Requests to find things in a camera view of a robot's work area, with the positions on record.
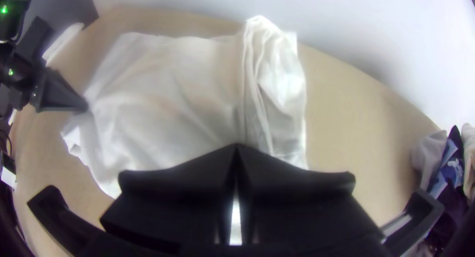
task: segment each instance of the white label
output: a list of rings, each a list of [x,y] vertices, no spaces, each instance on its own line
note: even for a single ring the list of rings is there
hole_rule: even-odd
[[[10,170],[8,170],[5,167],[2,167],[1,169],[1,177],[0,179],[9,185],[11,188],[15,189],[16,188],[16,175],[12,173]]]

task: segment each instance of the white wall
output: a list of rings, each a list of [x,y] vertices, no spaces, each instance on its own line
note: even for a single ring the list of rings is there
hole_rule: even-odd
[[[261,14],[300,41],[366,71],[441,128],[475,124],[471,0],[94,0],[170,7],[243,21]]]

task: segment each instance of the tan tabletop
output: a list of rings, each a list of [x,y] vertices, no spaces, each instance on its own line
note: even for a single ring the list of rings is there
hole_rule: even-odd
[[[241,24],[197,14],[121,7],[82,31],[51,66],[82,92],[120,34],[140,32],[171,37],[234,34]],[[308,85],[307,157],[312,169],[356,175],[354,196],[378,224],[402,211],[415,188],[410,147],[438,128],[381,83],[325,53],[299,45]],[[69,207],[100,227],[112,203],[87,167],[69,155],[60,131],[70,114],[17,115],[11,136],[17,163],[15,209],[32,251],[39,257],[67,256],[45,232],[26,202],[47,185],[62,192]]]

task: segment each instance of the crumpled fabric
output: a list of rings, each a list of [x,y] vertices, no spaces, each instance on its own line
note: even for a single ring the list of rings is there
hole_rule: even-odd
[[[306,81],[297,39],[262,16],[227,37],[119,37],[63,129],[69,152],[113,198],[123,170],[174,167],[232,143],[300,168]]]
[[[411,166],[421,173],[419,187],[428,190],[437,175],[447,143],[447,131],[440,131],[421,139],[411,150]]]
[[[454,126],[447,139],[437,177],[429,184],[429,194],[445,207],[442,216],[426,237],[426,241],[437,253],[443,251],[462,226],[469,208],[463,192],[464,167],[464,144],[459,129]]]
[[[475,198],[475,128],[469,123],[462,126],[462,141],[465,158],[464,193],[471,204]]]

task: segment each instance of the robotic arm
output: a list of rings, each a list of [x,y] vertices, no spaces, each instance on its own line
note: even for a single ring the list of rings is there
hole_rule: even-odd
[[[0,83],[8,88],[9,112],[30,103],[37,112],[84,112],[88,105],[59,72],[41,58],[53,30],[35,18],[20,43],[31,0],[0,0]]]

